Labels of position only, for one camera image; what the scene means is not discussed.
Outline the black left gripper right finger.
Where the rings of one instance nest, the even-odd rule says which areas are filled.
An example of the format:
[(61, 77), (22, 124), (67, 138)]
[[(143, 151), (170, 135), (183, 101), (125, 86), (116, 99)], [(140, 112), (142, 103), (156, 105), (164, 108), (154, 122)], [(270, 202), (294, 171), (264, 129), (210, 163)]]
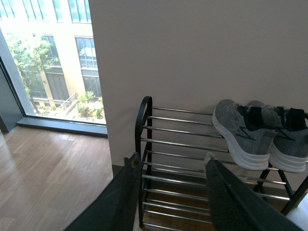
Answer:
[(210, 215), (218, 231), (299, 231), (300, 227), (265, 202), (213, 153), (205, 156)]

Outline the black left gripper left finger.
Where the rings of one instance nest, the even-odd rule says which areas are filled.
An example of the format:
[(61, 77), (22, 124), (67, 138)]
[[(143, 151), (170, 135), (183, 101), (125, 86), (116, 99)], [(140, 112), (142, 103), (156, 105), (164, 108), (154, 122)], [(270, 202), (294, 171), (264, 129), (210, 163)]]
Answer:
[(141, 160), (138, 153), (124, 158), (125, 165), (103, 192), (66, 231), (131, 231), (137, 209)]

